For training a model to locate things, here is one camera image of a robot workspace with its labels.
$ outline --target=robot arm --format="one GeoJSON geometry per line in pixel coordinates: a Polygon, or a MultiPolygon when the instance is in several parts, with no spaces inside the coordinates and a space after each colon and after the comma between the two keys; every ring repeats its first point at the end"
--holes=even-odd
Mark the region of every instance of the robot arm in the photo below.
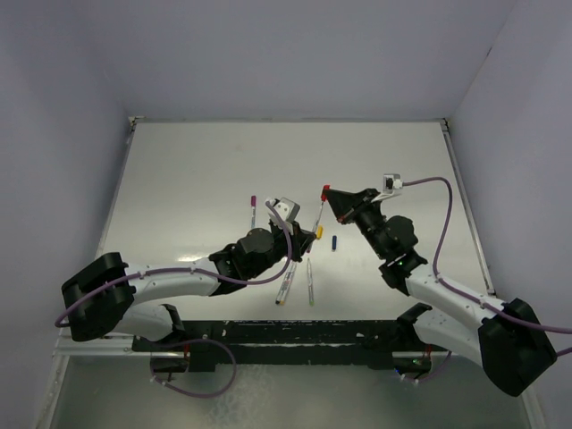
{"type": "Polygon", "coordinates": [[[379,269],[387,284],[424,302],[398,319],[403,329],[426,344],[469,358],[502,391],[518,396],[556,362],[556,352],[545,332],[513,324],[492,309],[538,324],[533,309],[520,299],[506,303],[436,273],[414,249],[418,239],[412,221],[382,215],[382,201],[398,195],[400,187],[399,175],[391,174],[384,176],[382,192],[324,193],[338,222],[354,223],[383,260],[379,269]]]}
{"type": "Polygon", "coordinates": [[[162,267],[126,264],[119,253],[98,258],[62,286],[71,337],[89,341],[109,332],[122,332],[151,341],[177,341],[185,332],[176,308],[148,301],[183,295],[213,297],[243,289],[249,279],[288,255],[286,234],[291,259],[300,262],[315,234],[301,230],[295,222],[299,205],[282,198],[268,200],[267,206],[270,231],[255,228],[236,243],[194,262],[162,267]],[[110,282],[116,284],[94,294],[110,282]]]}

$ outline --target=white tabletop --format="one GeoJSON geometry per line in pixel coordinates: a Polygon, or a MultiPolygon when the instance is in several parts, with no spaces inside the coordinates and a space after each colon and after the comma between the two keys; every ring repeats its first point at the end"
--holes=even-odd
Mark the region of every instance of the white tabletop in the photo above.
{"type": "MultiPolygon", "coordinates": [[[[264,200],[286,197],[301,205],[310,230],[324,184],[357,192],[382,187],[385,172],[405,181],[441,175],[453,184],[454,206],[440,268],[485,291],[449,153],[437,122],[427,123],[140,123],[137,125],[103,252],[126,262],[165,264],[205,257],[246,235],[250,196],[257,226],[266,227],[264,200]]],[[[382,203],[388,217],[413,220],[417,252],[433,259],[447,206],[447,190],[433,183],[404,189],[382,203]]],[[[228,296],[178,297],[188,320],[394,319],[415,304],[390,289],[381,261],[355,225],[335,222],[326,204],[323,238],[311,252],[315,306],[308,305],[306,262],[297,270],[285,306],[274,304],[280,281],[228,296]],[[332,235],[338,248],[331,251],[332,235]]],[[[264,277],[276,273],[275,266],[264,277]]]]}

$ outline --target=white wall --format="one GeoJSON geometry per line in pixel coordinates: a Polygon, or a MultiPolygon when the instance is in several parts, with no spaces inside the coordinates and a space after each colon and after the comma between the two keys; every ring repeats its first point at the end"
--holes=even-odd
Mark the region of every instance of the white wall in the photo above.
{"type": "Polygon", "coordinates": [[[95,255],[128,130],[60,1],[0,6],[0,427],[31,425],[62,282],[95,255]]]}
{"type": "Polygon", "coordinates": [[[72,2],[129,114],[449,116],[516,0],[72,2]]]}
{"type": "MultiPolygon", "coordinates": [[[[518,3],[451,126],[495,288],[572,327],[572,2],[518,3]]],[[[572,427],[572,356],[536,386],[550,428],[572,427]]]]}

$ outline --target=pen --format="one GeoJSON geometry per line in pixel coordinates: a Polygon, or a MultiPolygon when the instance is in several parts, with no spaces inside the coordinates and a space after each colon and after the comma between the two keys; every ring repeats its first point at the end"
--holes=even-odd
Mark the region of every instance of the pen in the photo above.
{"type": "Polygon", "coordinates": [[[290,291],[290,286],[292,281],[294,280],[294,273],[296,272],[296,263],[292,262],[290,268],[284,275],[284,280],[282,280],[282,285],[278,290],[278,295],[276,295],[276,305],[283,306],[286,302],[286,297],[288,296],[288,292],[290,291]]]}
{"type": "Polygon", "coordinates": [[[310,298],[310,306],[314,306],[314,278],[312,277],[312,263],[307,259],[307,294],[310,298]]]}
{"type": "Polygon", "coordinates": [[[250,206],[252,207],[252,219],[250,221],[250,229],[254,230],[257,223],[257,196],[250,197],[250,206]]]}
{"type": "MultiPolygon", "coordinates": [[[[318,225],[320,224],[320,219],[322,218],[322,212],[324,210],[324,203],[326,200],[325,197],[325,191],[328,190],[330,188],[330,185],[324,185],[324,187],[322,188],[322,195],[320,196],[320,210],[318,211],[318,216],[316,217],[315,221],[314,221],[314,226],[312,227],[312,232],[314,234],[316,234],[316,232],[318,231],[318,225]]],[[[307,253],[310,253],[310,250],[312,250],[312,245],[314,243],[310,243],[310,246],[307,248],[307,253]]]]}

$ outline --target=red marker cap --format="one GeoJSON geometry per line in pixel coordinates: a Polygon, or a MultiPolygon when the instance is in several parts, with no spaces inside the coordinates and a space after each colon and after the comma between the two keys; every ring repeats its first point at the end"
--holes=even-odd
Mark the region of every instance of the red marker cap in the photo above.
{"type": "Polygon", "coordinates": [[[329,189],[329,188],[330,188],[330,185],[324,185],[324,187],[322,188],[322,196],[321,196],[322,201],[325,201],[325,200],[326,200],[324,191],[327,190],[327,189],[329,189]]]}

